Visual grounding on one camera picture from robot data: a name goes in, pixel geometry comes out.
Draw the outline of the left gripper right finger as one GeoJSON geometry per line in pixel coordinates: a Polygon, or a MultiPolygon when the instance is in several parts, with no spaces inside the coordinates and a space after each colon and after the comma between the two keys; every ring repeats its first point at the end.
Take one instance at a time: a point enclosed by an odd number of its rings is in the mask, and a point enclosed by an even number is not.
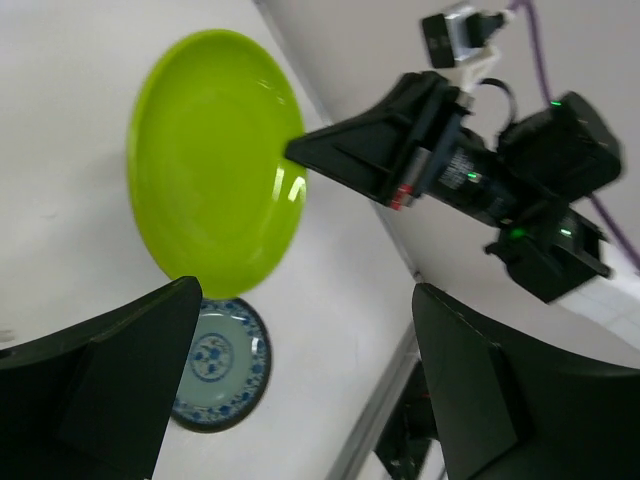
{"type": "Polygon", "coordinates": [[[639,373],[418,284],[413,323],[452,479],[635,479],[639,373]]]}

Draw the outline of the green plate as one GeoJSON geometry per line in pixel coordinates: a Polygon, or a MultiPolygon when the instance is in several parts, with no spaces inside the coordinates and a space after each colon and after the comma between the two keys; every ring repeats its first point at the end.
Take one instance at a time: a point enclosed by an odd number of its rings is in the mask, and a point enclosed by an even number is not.
{"type": "Polygon", "coordinates": [[[263,282],[288,250],[306,203],[306,170],[286,144],[304,123],[272,56],[231,30],[179,40],[145,79],[127,134],[130,203],[170,278],[212,299],[263,282]]]}

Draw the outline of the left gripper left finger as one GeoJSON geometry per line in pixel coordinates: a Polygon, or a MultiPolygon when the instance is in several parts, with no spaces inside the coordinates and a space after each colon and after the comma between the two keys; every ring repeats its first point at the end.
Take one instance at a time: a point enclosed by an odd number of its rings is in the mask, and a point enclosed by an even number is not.
{"type": "Polygon", "coordinates": [[[199,317],[179,278],[1,352],[4,479],[149,479],[199,317]]]}

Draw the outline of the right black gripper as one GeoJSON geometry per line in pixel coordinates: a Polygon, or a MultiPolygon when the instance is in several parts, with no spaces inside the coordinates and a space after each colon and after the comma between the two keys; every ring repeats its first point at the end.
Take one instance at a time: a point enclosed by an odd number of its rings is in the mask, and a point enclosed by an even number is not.
{"type": "Polygon", "coordinates": [[[601,257],[605,234],[571,206],[621,173],[619,140],[589,102],[568,92],[511,124],[494,150],[461,128],[423,194],[498,229],[485,253],[551,303],[597,276],[610,277],[601,257]]]}

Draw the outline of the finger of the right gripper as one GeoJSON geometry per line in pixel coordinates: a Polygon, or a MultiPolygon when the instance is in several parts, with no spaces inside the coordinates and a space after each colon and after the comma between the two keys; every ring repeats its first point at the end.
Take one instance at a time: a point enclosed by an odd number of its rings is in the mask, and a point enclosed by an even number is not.
{"type": "Polygon", "coordinates": [[[386,207],[426,191],[460,130],[460,89],[406,73],[369,110],[288,142],[284,156],[386,207]]]}

